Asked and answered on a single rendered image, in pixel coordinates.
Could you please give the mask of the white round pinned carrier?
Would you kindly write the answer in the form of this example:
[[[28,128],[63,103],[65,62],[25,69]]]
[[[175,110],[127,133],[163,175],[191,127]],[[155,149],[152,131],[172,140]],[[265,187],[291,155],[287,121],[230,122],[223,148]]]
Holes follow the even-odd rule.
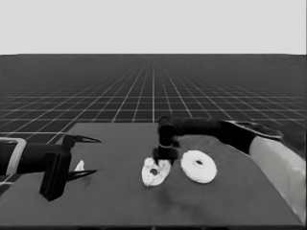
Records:
[[[155,164],[154,168],[147,168],[143,165],[142,171],[141,171],[141,177],[145,176],[146,174],[151,174],[153,176],[153,185],[152,186],[158,186],[160,185],[166,177],[162,177],[159,173],[159,166],[163,164],[164,162],[169,162],[168,160],[159,160],[159,165]]]

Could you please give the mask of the large thick white disc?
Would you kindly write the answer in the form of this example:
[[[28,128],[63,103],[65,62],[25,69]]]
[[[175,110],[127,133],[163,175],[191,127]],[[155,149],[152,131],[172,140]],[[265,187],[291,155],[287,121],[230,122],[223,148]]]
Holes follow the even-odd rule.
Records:
[[[214,160],[200,150],[184,152],[180,166],[190,179],[202,184],[210,183],[218,172]]]

